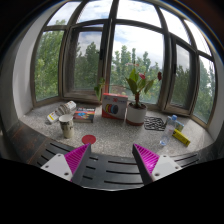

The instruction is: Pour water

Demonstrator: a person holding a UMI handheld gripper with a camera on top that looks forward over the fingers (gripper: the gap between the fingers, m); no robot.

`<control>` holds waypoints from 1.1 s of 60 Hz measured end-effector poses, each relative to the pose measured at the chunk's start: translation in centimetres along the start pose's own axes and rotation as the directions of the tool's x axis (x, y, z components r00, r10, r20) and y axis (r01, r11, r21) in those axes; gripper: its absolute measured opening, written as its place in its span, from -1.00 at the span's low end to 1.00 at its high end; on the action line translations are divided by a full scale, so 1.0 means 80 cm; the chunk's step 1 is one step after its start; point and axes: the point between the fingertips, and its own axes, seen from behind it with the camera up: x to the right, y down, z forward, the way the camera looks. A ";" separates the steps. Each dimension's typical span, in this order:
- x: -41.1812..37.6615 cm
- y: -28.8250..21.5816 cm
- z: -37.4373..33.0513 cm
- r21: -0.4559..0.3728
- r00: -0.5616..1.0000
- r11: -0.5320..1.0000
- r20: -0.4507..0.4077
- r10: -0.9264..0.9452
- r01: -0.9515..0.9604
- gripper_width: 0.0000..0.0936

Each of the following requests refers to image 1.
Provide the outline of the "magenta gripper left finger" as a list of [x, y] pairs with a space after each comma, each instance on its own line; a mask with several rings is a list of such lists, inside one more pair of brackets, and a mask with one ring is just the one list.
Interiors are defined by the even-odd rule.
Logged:
[[85, 144], [65, 155], [56, 154], [41, 169], [79, 185], [90, 154], [91, 145]]

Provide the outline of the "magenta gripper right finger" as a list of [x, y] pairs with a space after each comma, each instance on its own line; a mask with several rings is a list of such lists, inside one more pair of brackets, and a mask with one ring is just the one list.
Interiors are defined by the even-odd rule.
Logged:
[[132, 153], [144, 185], [181, 170], [181, 167], [168, 155], [159, 156], [138, 144], [133, 145]]

